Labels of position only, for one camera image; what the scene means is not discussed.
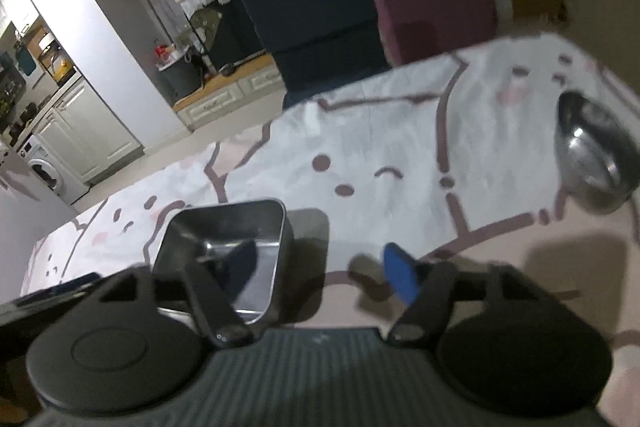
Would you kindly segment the steel rectangular tray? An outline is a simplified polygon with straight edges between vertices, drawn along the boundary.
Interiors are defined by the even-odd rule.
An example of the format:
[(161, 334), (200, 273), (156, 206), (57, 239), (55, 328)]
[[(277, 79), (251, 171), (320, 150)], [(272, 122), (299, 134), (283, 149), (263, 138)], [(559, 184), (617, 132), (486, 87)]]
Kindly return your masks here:
[(189, 208), (168, 223), (153, 265), (158, 274), (190, 261), (211, 261), (220, 287), (250, 326), (277, 321), (293, 230), (273, 198)]

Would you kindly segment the small round steel bowl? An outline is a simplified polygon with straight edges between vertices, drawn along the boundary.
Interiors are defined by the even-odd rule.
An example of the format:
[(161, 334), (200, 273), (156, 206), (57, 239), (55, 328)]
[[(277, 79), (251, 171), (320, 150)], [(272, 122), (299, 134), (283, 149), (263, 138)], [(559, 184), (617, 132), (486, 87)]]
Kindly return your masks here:
[(558, 98), (554, 151), (561, 183), (583, 210), (608, 215), (639, 187), (636, 142), (612, 112), (578, 91)]

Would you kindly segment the cartoon bear tablecloth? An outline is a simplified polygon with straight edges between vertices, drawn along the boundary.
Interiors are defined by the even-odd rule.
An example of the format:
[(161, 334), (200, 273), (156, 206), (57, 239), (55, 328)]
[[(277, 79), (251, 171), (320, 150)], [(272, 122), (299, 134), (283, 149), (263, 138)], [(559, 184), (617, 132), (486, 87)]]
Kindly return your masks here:
[(318, 95), (104, 199), (41, 239), (32, 293), (152, 262), (186, 210), (273, 198), (295, 235), (281, 352), (321, 357), (342, 326), (386, 331), (401, 311), (382, 275), (394, 242), (425, 260), (511, 263), (608, 338), (613, 374), (570, 426), (639, 421), (639, 203), (607, 216), (562, 189), (556, 103), (574, 89), (639, 129), (639, 99), (552, 34), (499, 39)]

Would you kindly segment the white washing machine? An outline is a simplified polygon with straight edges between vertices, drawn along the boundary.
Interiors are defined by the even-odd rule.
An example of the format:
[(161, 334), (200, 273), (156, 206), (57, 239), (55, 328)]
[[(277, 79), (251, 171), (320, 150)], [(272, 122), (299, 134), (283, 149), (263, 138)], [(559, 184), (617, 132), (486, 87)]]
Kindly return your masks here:
[(76, 173), (54, 156), (37, 135), (32, 134), (18, 150), (18, 155), (41, 181), (66, 204), (72, 205), (90, 190)]

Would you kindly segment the white kitchen cabinet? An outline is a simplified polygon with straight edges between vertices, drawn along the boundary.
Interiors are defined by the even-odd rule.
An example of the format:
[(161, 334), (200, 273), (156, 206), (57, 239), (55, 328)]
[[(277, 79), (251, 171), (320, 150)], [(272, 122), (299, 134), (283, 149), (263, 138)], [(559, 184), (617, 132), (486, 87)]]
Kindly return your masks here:
[(84, 77), (66, 84), (32, 133), (86, 183), (142, 149)]

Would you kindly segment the grey trash bin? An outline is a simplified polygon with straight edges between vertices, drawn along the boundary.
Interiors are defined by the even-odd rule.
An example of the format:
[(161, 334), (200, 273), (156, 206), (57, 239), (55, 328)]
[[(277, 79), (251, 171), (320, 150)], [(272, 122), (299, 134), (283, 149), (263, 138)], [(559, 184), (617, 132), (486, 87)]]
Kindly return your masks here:
[(158, 68), (155, 73), (156, 87), (169, 105), (198, 91), (202, 87), (202, 75), (198, 66), (185, 57)]

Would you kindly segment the black have a nice day cabinet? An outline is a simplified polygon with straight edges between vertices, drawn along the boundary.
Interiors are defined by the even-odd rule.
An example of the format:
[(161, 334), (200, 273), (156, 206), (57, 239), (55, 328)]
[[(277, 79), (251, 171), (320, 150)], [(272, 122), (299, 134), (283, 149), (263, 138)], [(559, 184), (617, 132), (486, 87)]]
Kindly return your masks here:
[(205, 49), (217, 70), (264, 50), (243, 0), (214, 0), (192, 16), (205, 31)]

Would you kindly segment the dark blue cushion chair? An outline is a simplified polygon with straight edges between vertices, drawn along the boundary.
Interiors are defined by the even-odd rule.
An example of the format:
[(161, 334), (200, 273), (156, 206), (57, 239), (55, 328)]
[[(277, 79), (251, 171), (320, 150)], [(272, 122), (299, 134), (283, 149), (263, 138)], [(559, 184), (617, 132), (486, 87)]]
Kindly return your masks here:
[(390, 68), (373, 0), (242, 0), (288, 103)]

